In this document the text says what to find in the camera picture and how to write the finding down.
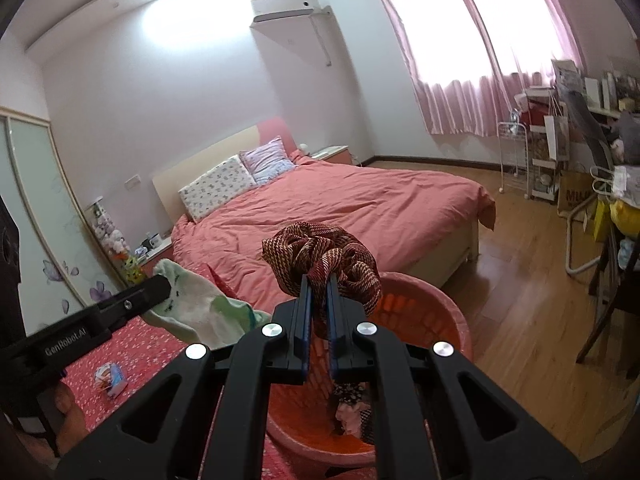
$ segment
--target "bed frame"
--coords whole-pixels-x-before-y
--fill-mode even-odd
[[[153,177],[158,196],[171,221],[175,223],[186,213],[178,190],[230,156],[257,148],[277,136],[282,138],[287,153],[296,149],[287,125],[276,118],[220,140]],[[478,220],[473,219],[443,238],[433,251],[425,254],[417,263],[406,269],[389,270],[404,272],[441,288],[463,263],[477,258]]]

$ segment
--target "nightstand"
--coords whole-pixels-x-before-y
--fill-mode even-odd
[[[322,150],[312,153],[311,158],[315,160],[324,160],[332,164],[349,164],[353,165],[351,153],[348,146],[329,146]]]
[[[149,277],[154,275],[154,267],[160,260],[174,258],[174,244],[171,241],[171,237],[162,240],[159,247],[151,249],[145,256],[138,260],[138,264],[142,268],[142,271]]]

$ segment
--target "brown plaid scarf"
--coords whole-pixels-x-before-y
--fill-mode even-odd
[[[291,296],[300,294],[306,274],[314,295],[314,325],[318,335],[326,333],[324,297],[334,272],[338,291],[363,304],[369,315],[382,295],[378,267],[360,241],[337,226],[297,222],[262,241],[262,257],[273,269],[278,285]]]

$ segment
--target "wooden floor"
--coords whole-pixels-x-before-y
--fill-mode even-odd
[[[640,352],[630,348],[640,326],[617,312],[585,364],[575,364],[593,325],[586,286],[591,272],[576,278],[564,272],[566,221],[556,207],[525,200],[519,190],[499,194],[497,171],[407,162],[372,166],[446,171],[489,190],[497,203],[495,230],[480,227],[478,261],[444,286],[469,324],[474,360],[581,460],[609,449],[638,394],[640,381],[627,381],[620,367]],[[574,267],[599,253],[576,224]]]

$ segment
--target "wire rack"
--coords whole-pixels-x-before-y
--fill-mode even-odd
[[[500,149],[500,193],[505,186],[524,191],[524,198],[531,197],[531,160],[529,158],[529,134],[527,127],[517,122],[501,122],[497,125]]]

